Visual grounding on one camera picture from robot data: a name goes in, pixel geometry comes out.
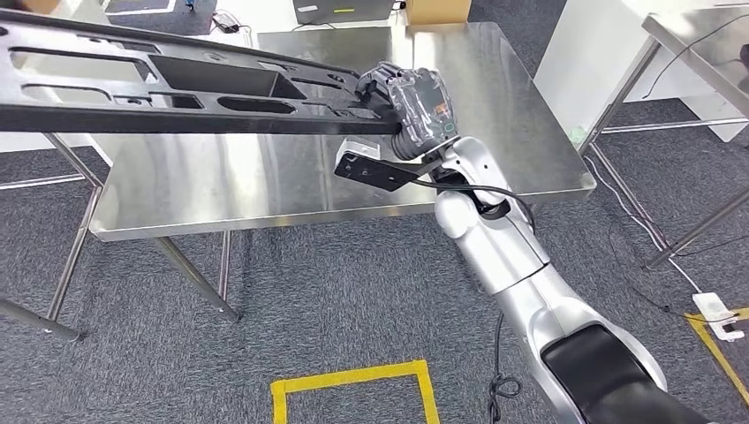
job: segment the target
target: table leg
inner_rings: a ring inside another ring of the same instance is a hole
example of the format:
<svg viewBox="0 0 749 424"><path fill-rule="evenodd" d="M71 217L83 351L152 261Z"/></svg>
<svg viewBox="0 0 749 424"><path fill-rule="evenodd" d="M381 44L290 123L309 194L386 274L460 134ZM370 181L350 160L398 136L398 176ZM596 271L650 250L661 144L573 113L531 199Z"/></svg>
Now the table leg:
<svg viewBox="0 0 749 424"><path fill-rule="evenodd" d="M637 84L639 77L642 76L642 73L647 69L647 66L653 60L653 57L655 57L655 53L661 47L661 44L658 43L653 37L650 37L649 42L650 45L647 47L645 55L643 55L643 57L640 59L639 63L637 64L627 81L624 82L624 85L622 86L622 89L619 90L617 97L615 97L614 101L606 107L606 110L603 111L601 117L599 117L595 124L593 124L593 127L587 134L586 139L580 145L578 151L581 155L585 154L587 148L595 142L595 139L598 138L603 129L609 125L609 122L611 122L611 119L614 117L614 115L616 115L619 107L622 105L622 103L624 103L624 99L627 98L627 95L629 95L629 93L632 91L632 88L635 86L635 84Z"/></svg>
<svg viewBox="0 0 749 424"><path fill-rule="evenodd" d="M677 241L670 250L663 250L658 253L653 259L645 262L647 269L653 269L668 260L671 256L678 254L685 247L689 246L700 234L711 229L717 223L721 222L724 217L736 210L738 207L749 201L749 187L745 188L741 193L734 196L725 205L714 211L710 216L702 220L702 222L695 225L689 232L687 232L679 241Z"/></svg>
<svg viewBox="0 0 749 424"><path fill-rule="evenodd" d="M65 337L68 340L75 342L81 340L82 335L80 332L65 327L55 321L48 320L42 316L39 316L21 305L15 304L8 299L0 299L0 314L7 314L21 322L29 325L33 325L40 329L45 329L49 332L55 333L61 337Z"/></svg>
<svg viewBox="0 0 749 424"><path fill-rule="evenodd" d="M221 296L219 296L218 293L213 290L213 287L211 287L208 281L206 281L206 277L195 268L193 263L185 257L170 238L159 237L155 238L155 241L167 258L169 258L174 266L176 266L191 283L195 284L200 293L208 302L210 302L211 305L217 307L219 312L223 313L227 320L231 322L239 321L239 314L234 312L224 299L221 299Z"/></svg>
<svg viewBox="0 0 749 424"><path fill-rule="evenodd" d="M221 245L221 268L218 271L218 295L223 301L229 294L229 251L231 250L231 231L223 232Z"/></svg>
<svg viewBox="0 0 749 424"><path fill-rule="evenodd" d="M57 136L57 134L46 132L43 135L53 146L55 146L60 155L62 155L65 160L67 160L68 163L70 163L70 165L72 165L72 167L83 176L83 178L94 186L94 190L91 192L91 197L88 199L86 212L83 214L83 219L80 221L78 231L76 232L75 239L72 243L71 251L68 254L68 259L65 261L63 275L60 276L60 281L57 283L55 296L52 298L52 304L49 306L49 311L47 313L47 319L57 321L57 317L60 315L60 309L63 306L63 301L65 300L65 294L68 291L68 285L70 284L72 273L78 262L80 250L83 248L83 242L86 240L88 225L91 223L91 217L94 215L96 202L102 194L104 185L102 184L102 181L100 181L99 178L86 166L86 164L83 163L75 153L73 153L72 149L70 149L68 145Z"/></svg>
<svg viewBox="0 0 749 424"><path fill-rule="evenodd" d="M99 200L99 196L101 194L102 188L96 187L93 192L91 192L91 197L88 199L86 212L83 214L83 219L81 219L80 225L78 226L78 231L76 232L75 239L72 242L72 248L70 253L68 254L68 259L65 261L63 275L60 276L60 280L57 282L55 296L52 298L52 304L49 305L47 319L51 321L57 321L57 317L59 317L60 315L60 309L63 307L63 301L65 300L65 294L68 292L68 286L70 285L72 273L75 270L76 264L78 263L78 257L80 256L80 251L83 248L83 242L86 240L88 225L91 223L91 217L94 215L96 202Z"/></svg>

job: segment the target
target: black plastic part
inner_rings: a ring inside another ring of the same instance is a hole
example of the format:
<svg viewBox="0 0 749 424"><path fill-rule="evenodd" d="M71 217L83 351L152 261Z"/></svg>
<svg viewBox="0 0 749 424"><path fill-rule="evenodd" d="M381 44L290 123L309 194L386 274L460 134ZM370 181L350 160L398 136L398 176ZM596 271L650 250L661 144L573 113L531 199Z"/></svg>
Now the black plastic part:
<svg viewBox="0 0 749 424"><path fill-rule="evenodd" d="M141 76L155 77L126 83L76 80L75 85L62 88L104 92L112 102L61 103L23 95L25 86L58 87L55 75L29 76L6 63L0 66L4 87L9 88L0 90L0 131L346 135L397 134L401 130L397 115L385 101L374 104L376 109L363 118L358 111L369 112L370 108L353 95L351 100L341 100L339 95L324 92L305 94L310 84L331 87L332 81L341 88L337 91L353 93L359 75L339 66L176 35L3 9L0 28L0 48L5 55L27 52L114 60L133 64ZM19 29L23 36L14 36ZM70 36L80 42L49 41ZM120 48L102 49L104 42ZM155 102L152 95L166 96L167 101ZM320 109L331 113L321 113Z"/></svg>
<svg viewBox="0 0 749 424"><path fill-rule="evenodd" d="M738 52L738 56L740 57L741 63L744 64L744 67L749 72L749 44L741 46L741 51Z"/></svg>
<svg viewBox="0 0 749 424"><path fill-rule="evenodd" d="M150 56L167 84L177 90L306 100L280 72L178 57Z"/></svg>
<svg viewBox="0 0 749 424"><path fill-rule="evenodd" d="M658 388L630 350L601 325L541 353L589 424L707 424Z"/></svg>
<svg viewBox="0 0 749 424"><path fill-rule="evenodd" d="M496 205L490 210L486 212L482 212L481 217L483 217L484 219L488 219L489 221L493 221L495 219L499 219L503 216L506 216L507 214L510 213L510 210L511 210L510 203L505 199L502 201L502 203Z"/></svg>

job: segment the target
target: black metal bracket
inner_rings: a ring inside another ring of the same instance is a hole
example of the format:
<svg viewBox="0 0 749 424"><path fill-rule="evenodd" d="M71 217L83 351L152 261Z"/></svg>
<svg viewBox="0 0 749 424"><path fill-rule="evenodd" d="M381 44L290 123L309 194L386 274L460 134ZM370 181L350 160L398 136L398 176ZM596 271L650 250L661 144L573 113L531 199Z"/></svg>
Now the black metal bracket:
<svg viewBox="0 0 749 424"><path fill-rule="evenodd" d="M377 146L365 140L346 140L338 150L335 174L389 192L428 174L442 164L439 156L423 163L399 163L380 159Z"/></svg>
<svg viewBox="0 0 749 424"><path fill-rule="evenodd" d="M0 131L400 131L387 105L373 111L356 95L356 72L267 51L9 10L0 10L0 50ZM51 74L27 72L50 57L69 73L51 65L43 69ZM96 66L125 68L131 78L108 79ZM334 94L320 96L325 90Z"/></svg>

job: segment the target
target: reflective table surface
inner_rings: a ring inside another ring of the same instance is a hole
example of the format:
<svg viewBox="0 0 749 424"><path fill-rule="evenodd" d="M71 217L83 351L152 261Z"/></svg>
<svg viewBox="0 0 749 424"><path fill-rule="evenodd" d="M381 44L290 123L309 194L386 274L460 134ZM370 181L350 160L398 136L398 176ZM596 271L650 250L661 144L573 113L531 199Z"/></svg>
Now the reflective table surface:
<svg viewBox="0 0 749 424"><path fill-rule="evenodd" d="M749 117L749 71L739 60L749 44L749 6L699 9L650 15L645 28L661 45L678 54L699 38L738 18L679 57L712 88Z"/></svg>
<svg viewBox="0 0 749 424"><path fill-rule="evenodd" d="M273 33L259 34L257 41L259 49L357 72L381 60L437 69L460 133L488 145L514 191L531 202L548 202L584 199L595 188L495 24ZM263 134L141 137L117 155L89 228L111 241L433 211L434 190L408 185L389 193L335 176L342 140Z"/></svg>

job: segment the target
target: cardboard box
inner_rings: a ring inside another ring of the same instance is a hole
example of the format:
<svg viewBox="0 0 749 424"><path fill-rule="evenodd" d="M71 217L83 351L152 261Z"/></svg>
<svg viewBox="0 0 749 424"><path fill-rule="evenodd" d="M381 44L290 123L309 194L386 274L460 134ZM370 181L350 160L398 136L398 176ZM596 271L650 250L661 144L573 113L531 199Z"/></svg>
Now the cardboard box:
<svg viewBox="0 0 749 424"><path fill-rule="evenodd" d="M29 11L49 15L55 10L60 0L23 0L21 3Z"/></svg>
<svg viewBox="0 0 749 424"><path fill-rule="evenodd" d="M406 0L409 25L459 24L468 21L471 0Z"/></svg>

